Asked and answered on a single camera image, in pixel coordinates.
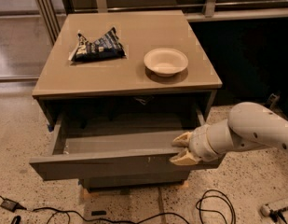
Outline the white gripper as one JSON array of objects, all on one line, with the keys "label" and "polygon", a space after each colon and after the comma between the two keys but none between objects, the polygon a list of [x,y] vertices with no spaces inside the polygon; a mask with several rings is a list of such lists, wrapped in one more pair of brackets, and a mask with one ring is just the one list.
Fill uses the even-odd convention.
[{"label": "white gripper", "polygon": [[197,165],[200,161],[215,161],[222,157],[214,148],[214,142],[210,137],[217,134],[217,129],[213,125],[204,124],[196,128],[193,132],[182,133],[174,138],[171,145],[173,147],[185,147],[177,155],[170,158],[174,165],[189,166]]}]

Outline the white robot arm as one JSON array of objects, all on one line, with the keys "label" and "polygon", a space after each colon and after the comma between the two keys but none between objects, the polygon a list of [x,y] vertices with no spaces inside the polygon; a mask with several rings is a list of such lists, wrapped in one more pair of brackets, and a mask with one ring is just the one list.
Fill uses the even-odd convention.
[{"label": "white robot arm", "polygon": [[234,105],[227,118],[203,124],[172,141],[182,150],[170,158],[175,165],[215,161],[227,152],[275,147],[288,153],[288,121],[270,109],[251,102]]}]

